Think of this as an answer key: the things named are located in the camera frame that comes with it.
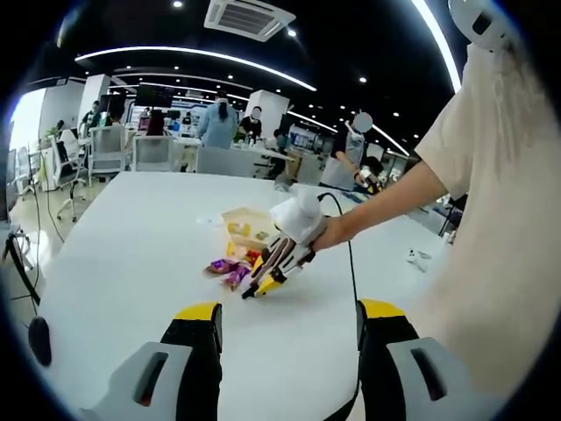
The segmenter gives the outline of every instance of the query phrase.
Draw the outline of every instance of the pillar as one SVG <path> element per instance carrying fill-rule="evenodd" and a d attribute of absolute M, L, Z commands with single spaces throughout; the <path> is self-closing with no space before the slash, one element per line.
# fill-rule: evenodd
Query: pillar
<path fill-rule="evenodd" d="M 82 120 L 84 115 L 91 110 L 91 104 L 94 101 L 99 101 L 102 95 L 107 93 L 111 79 L 107 75 L 90 76 L 86 80 L 82 100 L 80 101 L 80 113 L 78 114 L 79 121 Z"/>

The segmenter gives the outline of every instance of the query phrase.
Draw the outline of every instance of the white helmet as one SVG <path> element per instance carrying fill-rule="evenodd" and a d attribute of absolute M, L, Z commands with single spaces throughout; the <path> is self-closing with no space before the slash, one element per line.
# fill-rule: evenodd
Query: white helmet
<path fill-rule="evenodd" d="M 517 44 L 516 31 L 493 0 L 448 0 L 458 29 L 476 46 L 496 51 Z"/>

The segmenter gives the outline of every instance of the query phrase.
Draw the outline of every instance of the ceiling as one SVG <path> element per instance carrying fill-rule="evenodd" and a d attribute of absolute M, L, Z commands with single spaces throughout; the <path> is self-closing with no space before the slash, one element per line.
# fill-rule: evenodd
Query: ceiling
<path fill-rule="evenodd" d="M 329 126 L 341 128 L 340 118 L 352 118 L 351 111 L 366 111 L 409 151 L 419 140 L 414 135 L 422 137 L 453 95 L 437 43 L 411 0 L 348 0 L 344 7 L 341 2 L 328 6 L 317 0 L 271 0 L 268 3 L 296 15 L 290 27 L 297 35 L 292 38 L 281 31 L 267 42 L 204 28 L 209 0 L 183 0 L 181 8 L 174 8 L 172 2 L 93 0 L 75 13 L 62 48 L 72 56 L 123 46 L 195 48 L 256 62 L 313 85 L 317 91 L 234 61 L 162 51 L 96 56 L 80 61 L 73 75 L 104 72 L 129 84 L 137 84 L 142 77 L 143 82 L 213 90 L 219 84 L 243 97 L 252 91 L 181 75 L 235 82 L 252 90 L 280 89 L 295 106 L 292 111 L 316 116 Z M 461 70 L 466 40 L 451 21 L 447 0 L 425 2 Z M 137 73 L 171 76 L 129 75 Z M 360 77 L 367 82 L 359 82 Z M 367 138 L 393 147 L 375 131 Z"/>

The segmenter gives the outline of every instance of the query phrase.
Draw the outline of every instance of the white t-shirt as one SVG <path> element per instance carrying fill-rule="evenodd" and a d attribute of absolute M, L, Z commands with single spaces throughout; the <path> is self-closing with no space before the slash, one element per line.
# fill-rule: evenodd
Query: white t-shirt
<path fill-rule="evenodd" d="M 528 63 L 468 47 L 463 88 L 416 151 L 452 196 L 469 194 L 455 245 L 408 318 L 508 394 L 561 304 L 561 136 Z"/>

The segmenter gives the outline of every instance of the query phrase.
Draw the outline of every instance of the beige sleeve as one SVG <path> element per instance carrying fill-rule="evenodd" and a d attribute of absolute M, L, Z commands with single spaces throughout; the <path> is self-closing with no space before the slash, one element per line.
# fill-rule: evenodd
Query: beige sleeve
<path fill-rule="evenodd" d="M 470 188 L 474 123 L 472 95 L 464 86 L 415 149 L 455 199 Z"/>

